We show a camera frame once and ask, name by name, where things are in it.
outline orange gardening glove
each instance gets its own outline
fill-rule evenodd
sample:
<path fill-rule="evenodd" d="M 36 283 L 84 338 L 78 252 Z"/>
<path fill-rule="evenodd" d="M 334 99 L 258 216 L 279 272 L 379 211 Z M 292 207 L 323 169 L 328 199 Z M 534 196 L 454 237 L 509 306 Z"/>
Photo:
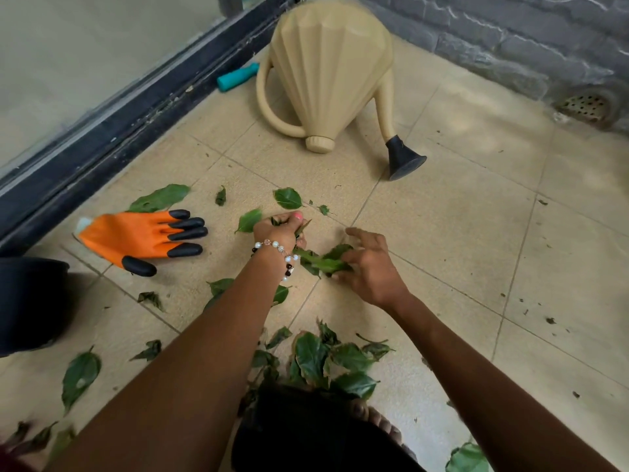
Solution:
<path fill-rule="evenodd" d="M 200 255 L 198 244 L 178 242 L 205 237 L 202 218 L 190 218 L 187 210 L 105 214 L 78 234 L 91 251 L 114 265 L 140 276 L 153 276 L 157 268 L 143 258 L 176 258 Z"/>

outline beige watering can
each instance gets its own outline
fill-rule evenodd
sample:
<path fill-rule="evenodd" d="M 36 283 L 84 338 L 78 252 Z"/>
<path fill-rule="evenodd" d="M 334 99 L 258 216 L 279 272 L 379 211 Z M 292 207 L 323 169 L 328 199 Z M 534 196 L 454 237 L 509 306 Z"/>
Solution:
<path fill-rule="evenodd" d="M 400 140 L 393 127 L 391 35 L 353 0 L 313 0 L 279 19 L 269 54 L 256 80 L 258 104 L 282 134 L 305 137 L 306 148 L 326 153 L 334 139 L 375 98 L 378 123 L 389 149 L 389 178 L 410 174 L 426 160 Z M 301 126 L 278 118 L 265 86 L 275 68 Z"/>

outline foot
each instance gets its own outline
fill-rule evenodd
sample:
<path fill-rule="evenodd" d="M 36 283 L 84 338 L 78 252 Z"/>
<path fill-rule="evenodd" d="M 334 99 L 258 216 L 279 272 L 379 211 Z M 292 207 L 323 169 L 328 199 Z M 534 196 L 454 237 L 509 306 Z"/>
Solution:
<path fill-rule="evenodd" d="M 352 400 L 350 404 L 350 411 L 352 417 L 354 417 L 355 419 L 371 422 L 374 426 L 389 434 L 389 437 L 393 439 L 393 441 L 395 441 L 397 445 L 402 447 L 402 450 L 410 455 L 415 462 L 417 462 L 417 457 L 415 456 L 415 453 L 402 442 L 402 433 L 399 431 L 399 429 L 391 424 L 385 416 L 380 414 L 373 407 L 367 406 L 367 403 L 364 400 Z"/>

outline bracelet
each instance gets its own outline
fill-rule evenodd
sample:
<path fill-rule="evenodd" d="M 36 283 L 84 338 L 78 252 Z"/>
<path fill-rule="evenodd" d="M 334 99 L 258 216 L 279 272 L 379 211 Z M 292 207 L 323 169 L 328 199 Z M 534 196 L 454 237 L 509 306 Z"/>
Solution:
<path fill-rule="evenodd" d="M 284 247 L 283 247 L 283 246 L 281 246 L 281 245 L 279 244 L 279 242 L 272 242 L 272 241 L 270 241 L 268 238 L 267 238 L 266 240 L 264 240 L 264 242 L 256 242 L 256 244 L 255 244 L 255 245 L 254 245 L 254 247 L 251 249 L 251 251 L 252 251 L 253 253 L 256 253 L 256 252 L 258 251 L 258 249 L 259 249 L 259 248 L 262 248 L 262 246 L 263 246 L 263 245 L 267 245 L 267 246 L 268 246 L 268 245 L 270 245 L 270 246 L 272 246 L 273 248 L 277 248 L 277 251 L 278 251 L 278 252 L 280 252 L 280 253 L 284 253 Z M 287 266 L 286 266 L 286 273 L 284 273 L 284 278 L 282 279 L 282 281 L 287 281 L 287 280 L 288 280 L 288 277 L 289 277 L 289 276 L 291 276 L 291 274 L 293 273 L 293 269 L 294 269 L 295 267 L 293 267 L 293 265 L 291 265 L 291 264 L 290 264 L 290 261 L 291 261 L 291 260 L 295 260 L 295 261 L 299 260 L 299 255 L 296 255 L 296 254 L 295 254 L 295 255 L 293 255 L 293 254 L 289 253 L 287 256 L 285 256 L 285 257 L 284 257 L 284 261 L 285 261 L 286 263 L 288 263 L 288 264 L 287 264 Z"/>

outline floor drain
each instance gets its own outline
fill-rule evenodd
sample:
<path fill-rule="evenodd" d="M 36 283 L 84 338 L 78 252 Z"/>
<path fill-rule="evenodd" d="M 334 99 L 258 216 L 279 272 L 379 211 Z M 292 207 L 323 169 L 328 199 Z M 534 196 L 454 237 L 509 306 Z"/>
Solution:
<path fill-rule="evenodd" d="M 618 115 L 615 94 L 603 88 L 587 88 L 555 103 L 555 109 L 597 128 L 611 126 Z"/>

